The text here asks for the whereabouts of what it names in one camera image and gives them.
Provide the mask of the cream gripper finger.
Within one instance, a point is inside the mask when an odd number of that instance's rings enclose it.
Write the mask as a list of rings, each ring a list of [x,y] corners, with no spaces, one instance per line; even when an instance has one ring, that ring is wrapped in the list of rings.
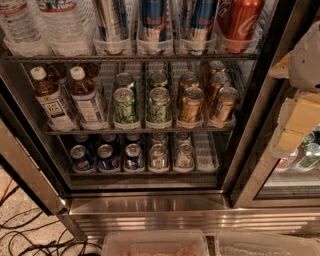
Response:
[[[291,56],[292,52],[288,52],[277,64],[275,64],[268,71],[268,75],[276,79],[288,79]]]
[[[271,139],[272,155],[277,158],[288,156],[319,124],[319,94],[302,93],[294,99],[286,98]]]

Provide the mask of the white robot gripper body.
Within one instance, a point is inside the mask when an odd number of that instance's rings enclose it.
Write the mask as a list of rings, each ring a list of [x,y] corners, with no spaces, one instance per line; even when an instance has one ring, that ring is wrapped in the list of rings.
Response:
[[[314,22],[295,45],[289,64],[289,82],[301,90],[320,92],[320,21]]]

